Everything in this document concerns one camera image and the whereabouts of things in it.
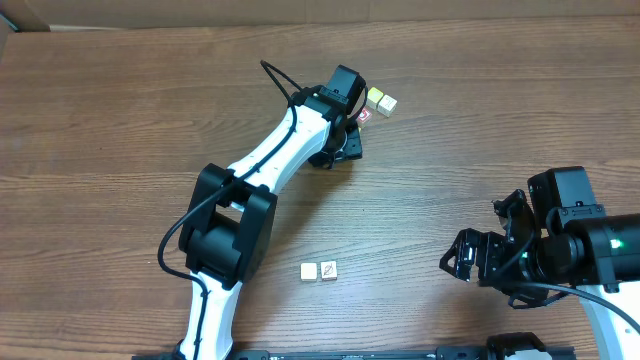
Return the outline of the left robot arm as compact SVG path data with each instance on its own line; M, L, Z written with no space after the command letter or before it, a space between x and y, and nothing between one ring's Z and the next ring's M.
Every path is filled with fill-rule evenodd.
M331 169L361 158L366 96L364 78L340 65L327 84L286 92L283 119L248 155L200 172L188 210L167 232L186 256L176 275L192 284L188 329L171 358L230 355L239 293L265 258L280 191L306 163Z

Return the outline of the leaf picture wooden block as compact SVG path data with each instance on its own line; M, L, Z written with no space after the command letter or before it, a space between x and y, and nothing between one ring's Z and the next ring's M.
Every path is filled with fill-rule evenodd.
M323 281L333 281L338 277L337 262L326 261L320 263L321 279Z

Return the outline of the yellow S block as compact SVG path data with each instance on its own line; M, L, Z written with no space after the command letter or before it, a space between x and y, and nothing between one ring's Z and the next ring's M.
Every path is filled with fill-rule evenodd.
M316 281L318 278L318 265L316 263L300 264L300 279L302 281Z

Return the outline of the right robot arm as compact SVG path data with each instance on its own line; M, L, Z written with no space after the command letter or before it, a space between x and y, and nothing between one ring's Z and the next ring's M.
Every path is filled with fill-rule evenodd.
M461 230L439 266L508 298L546 307L573 295L600 358L639 356L639 217L610 216L581 166L551 168L493 203L502 233Z

